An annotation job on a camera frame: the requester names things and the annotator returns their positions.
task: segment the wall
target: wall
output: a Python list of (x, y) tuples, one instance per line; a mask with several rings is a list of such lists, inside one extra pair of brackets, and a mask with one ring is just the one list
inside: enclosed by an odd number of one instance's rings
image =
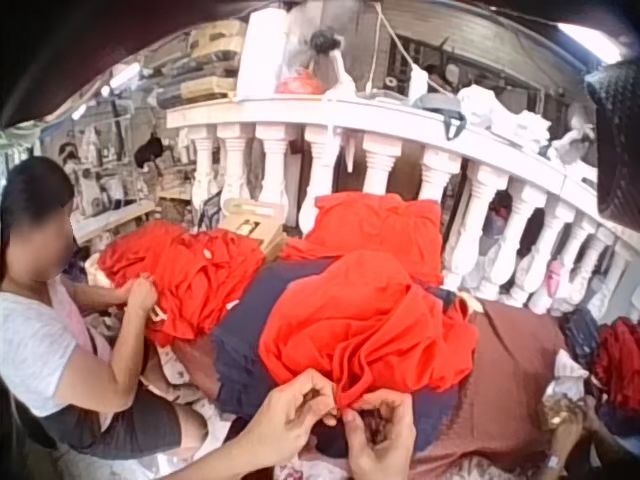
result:
[[(323, 18), (335, 22), (333, 12), (340, 9), (340, 3), (326, 0)], [(570, 100), (586, 99), (580, 65), (542, 37), (508, 20), (457, 2), (384, 0), (382, 10), (398, 35), (436, 46), (448, 37), (448, 51), (454, 49), (458, 55), (504, 71), (547, 92), (562, 88)], [(371, 66), (376, 21), (373, 6), (363, 3), (354, 20), (338, 25), (339, 33), (347, 40), (347, 70), (360, 87), (366, 83)], [(384, 81), (390, 42), (383, 25), (374, 77), (377, 87)]]
[(603, 323), (611, 323), (616, 318), (629, 314), (631, 295), (638, 286), (640, 286), (640, 260), (636, 260), (627, 267), (618, 288), (613, 292), (607, 311), (602, 317)]

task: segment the hand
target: hand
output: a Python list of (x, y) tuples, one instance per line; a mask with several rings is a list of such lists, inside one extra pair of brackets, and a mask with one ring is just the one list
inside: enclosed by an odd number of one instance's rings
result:
[(411, 395), (378, 390), (364, 395), (354, 406), (360, 410), (379, 409), (387, 430), (386, 439), (372, 445), (360, 415), (350, 409), (343, 412), (349, 465), (355, 480), (406, 480), (416, 441)]
[(143, 275), (134, 280), (127, 299), (127, 309), (138, 310), (144, 315), (145, 321), (149, 311), (158, 301), (158, 292), (153, 286), (153, 279)]
[(310, 369), (272, 390), (237, 442), (254, 470), (282, 465), (302, 450), (318, 420), (335, 425), (335, 412), (334, 384)]
[(584, 414), (577, 410), (568, 415), (553, 433), (551, 453), (565, 462), (575, 444), (582, 436)]
[(602, 422), (596, 413), (596, 399), (590, 395), (584, 397), (584, 428), (589, 432), (602, 428)]
[(129, 300), (129, 295), (131, 294), (131, 289), (133, 288), (133, 284), (134, 284), (135, 280), (129, 280), (127, 283), (125, 283), (123, 286), (121, 286), (120, 288), (116, 288), (114, 289), (115, 292), (115, 305), (122, 305), (127, 303), (127, 300)]

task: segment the navy blue fabric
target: navy blue fabric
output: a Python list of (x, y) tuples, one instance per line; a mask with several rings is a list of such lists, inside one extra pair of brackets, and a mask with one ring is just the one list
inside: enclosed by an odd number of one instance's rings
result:
[(573, 358), (585, 369), (591, 371), (598, 351), (598, 322), (584, 307), (567, 313), (560, 321), (560, 330), (564, 334), (567, 347)]
[(280, 295), (289, 283), (318, 275), (331, 259), (274, 262), (255, 275), (240, 302), (210, 337), (221, 383), (218, 407), (225, 413), (252, 418), (277, 385), (258, 355), (260, 335)]
[(640, 434), (640, 415), (637, 413), (605, 403), (598, 410), (598, 416), (613, 435), (631, 437)]
[[(260, 336), (273, 306), (287, 286), (301, 278), (319, 275), (332, 259), (279, 261), (264, 266), (255, 275), (240, 302), (213, 330), (215, 368), (221, 387), (217, 404), (224, 413), (251, 419), (268, 393), (277, 385), (258, 354)], [(444, 308), (455, 294), (423, 287), (443, 302)], [(458, 387), (435, 392), (425, 387), (413, 394), (416, 451), (424, 450), (436, 439), (440, 425), (449, 417), (458, 400)], [(321, 422), (314, 429), (316, 449), (329, 457), (345, 458), (347, 444), (344, 425), (328, 427)]]

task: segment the cardboard box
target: cardboard box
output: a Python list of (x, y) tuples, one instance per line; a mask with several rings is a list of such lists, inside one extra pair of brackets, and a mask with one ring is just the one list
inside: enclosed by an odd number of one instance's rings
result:
[(258, 240), (267, 261), (278, 256), (286, 243), (282, 205), (230, 198), (225, 200), (222, 211), (226, 216), (220, 228)]

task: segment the black bag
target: black bag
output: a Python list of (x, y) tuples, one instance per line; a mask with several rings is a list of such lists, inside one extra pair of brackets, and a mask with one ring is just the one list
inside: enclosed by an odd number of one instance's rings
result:
[[(467, 117), (462, 113), (462, 104), (458, 97), (450, 97), (443, 93), (425, 93), (413, 102), (414, 108), (434, 112), (444, 117), (444, 136), (447, 140), (455, 140), (467, 127)], [(453, 135), (451, 134), (451, 120), (457, 120)]]

